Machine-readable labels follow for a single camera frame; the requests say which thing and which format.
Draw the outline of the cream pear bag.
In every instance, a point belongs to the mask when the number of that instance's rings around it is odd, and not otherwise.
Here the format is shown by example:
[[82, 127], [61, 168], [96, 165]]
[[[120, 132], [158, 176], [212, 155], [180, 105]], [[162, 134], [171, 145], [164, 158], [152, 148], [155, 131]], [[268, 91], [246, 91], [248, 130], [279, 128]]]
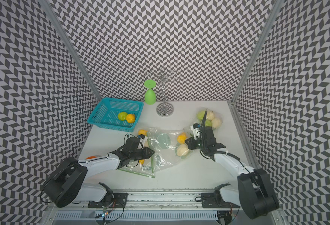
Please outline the cream pear bag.
[[186, 156], [186, 155], [188, 155], [188, 153], [189, 153], [189, 149], [186, 144], [181, 144], [176, 149], [176, 155], [178, 157]]
[[206, 116], [206, 120], [211, 121], [211, 120], [213, 120], [214, 118], [215, 118], [215, 114], [214, 114], [214, 112], [213, 112], [213, 111], [208, 111], [208, 112], [207, 112], [207, 116]]
[[220, 118], [214, 118], [213, 120], [211, 120], [211, 127], [213, 129], [218, 129], [220, 128], [222, 125], [222, 120]]

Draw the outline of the zip-top bag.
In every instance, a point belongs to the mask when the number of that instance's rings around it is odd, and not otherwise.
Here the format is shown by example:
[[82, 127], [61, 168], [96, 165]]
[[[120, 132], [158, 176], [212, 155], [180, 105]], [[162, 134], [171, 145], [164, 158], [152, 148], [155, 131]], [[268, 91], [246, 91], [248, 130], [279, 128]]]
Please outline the zip-top bag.
[[[123, 140], [124, 144], [128, 138], [137, 137], [138, 135], [139, 135], [138, 133], [137, 134], [126, 134], [124, 137], [124, 140]], [[150, 138], [149, 137], [148, 137], [147, 141], [144, 142], [144, 147], [148, 147], [151, 150], [154, 150], [152, 147], [150, 147]], [[125, 171], [125, 172], [134, 173], [134, 174], [140, 175], [140, 176], [147, 176], [147, 177], [154, 178], [155, 169], [154, 169], [154, 163], [153, 163], [153, 155], [151, 156], [151, 158], [145, 159], [145, 163], [143, 165], [141, 165], [139, 163], [139, 161], [131, 160], [127, 166], [120, 168], [120, 170]]]
[[213, 130], [219, 129], [223, 124], [219, 114], [210, 109], [202, 109], [195, 114], [195, 119], [190, 125], [190, 132], [198, 132], [203, 127], [211, 127]]
[[153, 155], [155, 173], [180, 164], [189, 159], [195, 152], [194, 150], [189, 150], [188, 155], [183, 157], [176, 155], [176, 149], [181, 145], [177, 142], [177, 137], [182, 133], [187, 135], [187, 139], [193, 137], [189, 129], [164, 130], [156, 127], [148, 128], [150, 147], [155, 151]]

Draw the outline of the green pear bag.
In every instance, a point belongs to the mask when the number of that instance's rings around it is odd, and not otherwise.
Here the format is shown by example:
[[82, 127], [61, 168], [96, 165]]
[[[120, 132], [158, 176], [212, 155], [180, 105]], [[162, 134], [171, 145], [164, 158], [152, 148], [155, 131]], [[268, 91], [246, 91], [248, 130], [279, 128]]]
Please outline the green pear bag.
[[125, 121], [127, 118], [127, 115], [128, 115], [127, 112], [120, 112], [117, 117], [120, 121]]
[[204, 118], [205, 113], [206, 113], [206, 110], [202, 110], [202, 111], [198, 112], [198, 113], [197, 113], [197, 119], [198, 119], [199, 121], [202, 121], [203, 118]]
[[206, 120], [206, 121], [205, 121], [205, 126], [206, 126], [206, 127], [211, 127], [211, 126], [212, 126], [212, 122], [209, 121], [209, 120]]

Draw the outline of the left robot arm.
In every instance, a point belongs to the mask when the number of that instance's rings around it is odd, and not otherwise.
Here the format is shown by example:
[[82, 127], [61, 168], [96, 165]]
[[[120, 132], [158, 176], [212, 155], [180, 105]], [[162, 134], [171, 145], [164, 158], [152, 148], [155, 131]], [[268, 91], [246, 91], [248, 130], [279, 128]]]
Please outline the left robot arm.
[[147, 137], [139, 135], [128, 138], [121, 147], [105, 156], [85, 160], [66, 158], [45, 180], [40, 193], [46, 194], [50, 198], [49, 202], [58, 208], [83, 201], [95, 202], [102, 207], [114, 205], [115, 197], [111, 188], [105, 183], [91, 184], [85, 180], [126, 167], [131, 161], [151, 158], [155, 152], [145, 146], [146, 142]]

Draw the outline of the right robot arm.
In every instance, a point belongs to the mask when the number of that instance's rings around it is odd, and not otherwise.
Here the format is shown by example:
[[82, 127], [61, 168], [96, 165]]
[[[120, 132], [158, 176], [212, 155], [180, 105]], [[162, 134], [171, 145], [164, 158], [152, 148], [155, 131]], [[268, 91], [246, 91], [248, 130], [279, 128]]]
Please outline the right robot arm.
[[185, 141], [190, 150], [200, 150], [205, 157], [223, 166], [236, 181], [217, 187], [223, 202], [240, 206], [244, 213], [255, 219], [280, 208], [274, 185], [264, 169], [255, 169], [231, 154], [218, 143], [211, 127], [190, 126], [193, 137]]

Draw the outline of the chrome glass holder stand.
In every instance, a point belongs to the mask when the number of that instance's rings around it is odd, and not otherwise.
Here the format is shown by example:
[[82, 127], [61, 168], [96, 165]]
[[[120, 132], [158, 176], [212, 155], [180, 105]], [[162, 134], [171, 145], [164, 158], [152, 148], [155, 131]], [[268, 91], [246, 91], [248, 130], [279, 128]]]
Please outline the chrome glass holder stand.
[[161, 95], [161, 102], [157, 105], [156, 111], [157, 114], [161, 117], [168, 117], [173, 114], [174, 107], [170, 102], [166, 101], [166, 89], [167, 85], [170, 81], [177, 81], [177, 78], [174, 78], [174, 74], [176, 74], [177, 71], [174, 70], [170, 74], [166, 72], [164, 67], [160, 67], [157, 70], [157, 83], [159, 83], [160, 87], [160, 95]]

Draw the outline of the teal plastic basket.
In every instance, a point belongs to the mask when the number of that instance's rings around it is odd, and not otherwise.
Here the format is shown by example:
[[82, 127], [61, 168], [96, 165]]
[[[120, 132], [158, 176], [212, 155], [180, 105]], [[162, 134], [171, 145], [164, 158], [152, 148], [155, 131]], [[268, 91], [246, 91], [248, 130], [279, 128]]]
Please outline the teal plastic basket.
[[[89, 124], [99, 128], [111, 129], [123, 132], [133, 132], [143, 110], [143, 102], [104, 98], [102, 99], [91, 112], [87, 119]], [[126, 120], [118, 119], [118, 114], [126, 112], [135, 116], [133, 123], [128, 123]]]

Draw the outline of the green plastic wine glass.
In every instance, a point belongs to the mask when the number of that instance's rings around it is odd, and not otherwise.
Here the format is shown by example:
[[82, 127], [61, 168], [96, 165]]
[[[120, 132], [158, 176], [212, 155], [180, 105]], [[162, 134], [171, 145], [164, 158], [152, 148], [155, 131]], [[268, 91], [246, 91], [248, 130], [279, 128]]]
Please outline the green plastic wine glass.
[[147, 91], [144, 96], [144, 101], [148, 105], [153, 105], [156, 102], [156, 94], [153, 90], [156, 87], [156, 82], [154, 80], [146, 80], [144, 86], [147, 88]]

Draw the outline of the aluminium front rail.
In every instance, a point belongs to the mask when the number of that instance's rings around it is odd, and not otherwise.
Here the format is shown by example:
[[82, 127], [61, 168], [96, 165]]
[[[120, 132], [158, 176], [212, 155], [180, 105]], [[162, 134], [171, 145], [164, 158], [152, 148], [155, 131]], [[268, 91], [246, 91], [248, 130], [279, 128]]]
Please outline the aluminium front rail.
[[[50, 190], [43, 190], [42, 193], [46, 194], [51, 201], [59, 208], [65, 207], [69, 205], [70, 203], [79, 204], [81, 202], [87, 202], [95, 201], [100, 202], [106, 193], [114, 193], [112, 190], [100, 190], [99, 194], [96, 194], [95, 191], [91, 191], [91, 194], [95, 194], [95, 199], [93, 200], [92, 197], [81, 197], [77, 198], [76, 193], [72, 190], [70, 191], [57, 191], [54, 188]], [[217, 192], [217, 188], [214, 189], [214, 192], [216, 195], [220, 195]], [[194, 202], [200, 202], [201, 193], [165, 193], [165, 192], [146, 192], [146, 193], [135, 193], [135, 192], [129, 192], [128, 193], [128, 200], [126, 203], [126, 206], [130, 206], [129, 202], [139, 202], [141, 204], [158, 204], [159, 207], [165, 207], [166, 204], [170, 205], [171, 207], [182, 207], [184, 204], [191, 204]]]

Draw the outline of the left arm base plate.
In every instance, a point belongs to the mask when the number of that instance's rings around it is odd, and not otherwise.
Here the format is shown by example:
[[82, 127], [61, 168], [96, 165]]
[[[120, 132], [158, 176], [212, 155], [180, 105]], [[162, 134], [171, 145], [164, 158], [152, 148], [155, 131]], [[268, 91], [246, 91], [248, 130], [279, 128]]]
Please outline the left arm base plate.
[[100, 209], [100, 208], [124, 208], [128, 200], [128, 193], [106, 193], [104, 198], [100, 202], [90, 201], [88, 208]]

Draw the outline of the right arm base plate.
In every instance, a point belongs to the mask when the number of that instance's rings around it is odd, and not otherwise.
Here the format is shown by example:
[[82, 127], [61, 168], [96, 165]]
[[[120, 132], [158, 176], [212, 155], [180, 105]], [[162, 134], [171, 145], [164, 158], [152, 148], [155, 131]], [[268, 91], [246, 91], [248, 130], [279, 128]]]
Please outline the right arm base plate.
[[215, 193], [201, 193], [201, 204], [204, 209], [238, 209], [239, 206], [233, 203], [225, 202], [221, 196]]

